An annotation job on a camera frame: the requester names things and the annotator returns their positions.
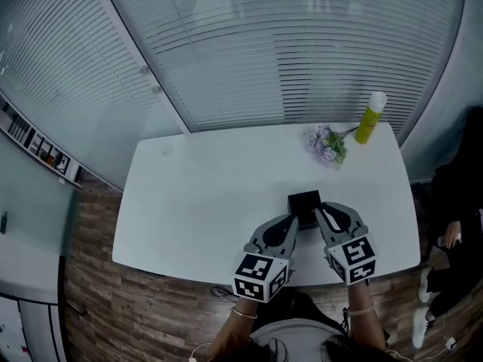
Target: black pants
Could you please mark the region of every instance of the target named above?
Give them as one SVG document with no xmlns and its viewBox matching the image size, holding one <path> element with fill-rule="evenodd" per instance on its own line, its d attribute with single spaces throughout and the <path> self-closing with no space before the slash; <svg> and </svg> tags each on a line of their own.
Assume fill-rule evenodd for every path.
<svg viewBox="0 0 483 362">
<path fill-rule="evenodd" d="M 483 278 L 483 247 L 479 213 L 466 215 L 461 220 L 463 243 L 445 250 L 450 268 L 431 271 L 428 291 L 440 293 L 431 303 L 430 310 L 438 317 L 455 306 Z"/>
<path fill-rule="evenodd" d="M 286 319 L 310 319 L 326 324 L 345 334 L 343 327 L 323 314 L 305 293 L 297 293 L 294 288 L 284 287 L 266 304 L 259 304 L 258 319 L 255 320 L 252 331 L 257 331 L 266 324 L 284 321 Z"/>
</svg>

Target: hand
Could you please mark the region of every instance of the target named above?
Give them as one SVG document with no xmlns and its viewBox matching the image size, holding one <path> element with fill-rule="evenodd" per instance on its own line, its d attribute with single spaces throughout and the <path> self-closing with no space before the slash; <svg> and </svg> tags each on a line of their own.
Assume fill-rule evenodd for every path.
<svg viewBox="0 0 483 362">
<path fill-rule="evenodd" d="M 456 245 L 457 236 L 461 233 L 461 222 L 453 221 L 450 222 L 448 227 L 446 228 L 446 235 L 445 235 L 445 247 L 450 249 Z"/>
</svg>

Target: dark hair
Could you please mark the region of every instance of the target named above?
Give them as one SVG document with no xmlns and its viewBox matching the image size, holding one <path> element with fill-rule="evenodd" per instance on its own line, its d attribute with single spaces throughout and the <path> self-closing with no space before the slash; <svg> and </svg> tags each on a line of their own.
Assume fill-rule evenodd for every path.
<svg viewBox="0 0 483 362">
<path fill-rule="evenodd" d="M 350 339 L 348 336 L 335 336 L 321 344 L 322 352 L 327 351 L 332 362 L 350 362 L 351 360 L 370 360 L 371 362 L 394 362 L 395 359 L 386 352 Z M 260 346 L 253 340 L 231 354 L 216 356 L 213 362 L 277 362 L 278 354 L 284 356 L 284 362 L 289 362 L 289 355 L 283 342 L 271 339 L 267 345 Z"/>
</svg>

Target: white shirt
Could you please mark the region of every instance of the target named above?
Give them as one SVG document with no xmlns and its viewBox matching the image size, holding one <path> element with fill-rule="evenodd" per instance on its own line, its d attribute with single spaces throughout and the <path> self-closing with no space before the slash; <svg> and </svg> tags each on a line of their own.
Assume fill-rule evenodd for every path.
<svg viewBox="0 0 483 362">
<path fill-rule="evenodd" d="M 272 350 L 275 343 L 271 339 L 277 339 L 285 344 L 290 362 L 320 362 L 330 360 L 325 348 L 321 345 L 332 338 L 340 335 L 340 332 L 325 324 L 308 319 L 288 319 L 274 322 L 261 327 L 251 338 L 260 346 L 269 344 Z M 283 345 L 278 345 L 278 361 L 285 359 Z"/>
</svg>

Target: yellow bottle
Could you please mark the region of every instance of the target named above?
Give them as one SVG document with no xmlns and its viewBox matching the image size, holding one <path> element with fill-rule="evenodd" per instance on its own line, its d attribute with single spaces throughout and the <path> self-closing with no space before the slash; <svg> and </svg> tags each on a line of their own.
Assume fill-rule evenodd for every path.
<svg viewBox="0 0 483 362">
<path fill-rule="evenodd" d="M 387 97 L 382 91 L 373 91 L 369 99 L 368 107 L 365 110 L 364 117 L 355 133 L 355 140 L 361 144 L 368 142 L 380 115 L 383 113 L 386 105 Z"/>
</svg>

